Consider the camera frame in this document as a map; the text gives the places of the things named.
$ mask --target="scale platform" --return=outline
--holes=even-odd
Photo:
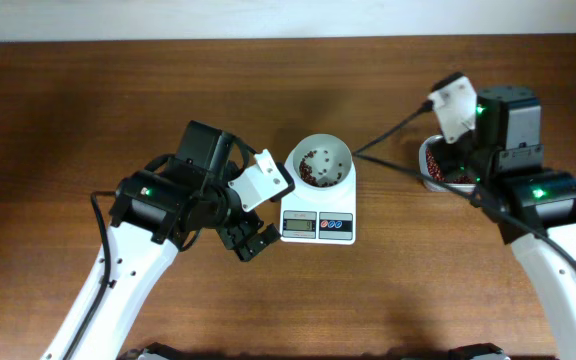
[[[332,135],[309,136],[288,155],[286,170],[295,190],[281,200],[281,240],[353,244],[357,177],[346,144]]]

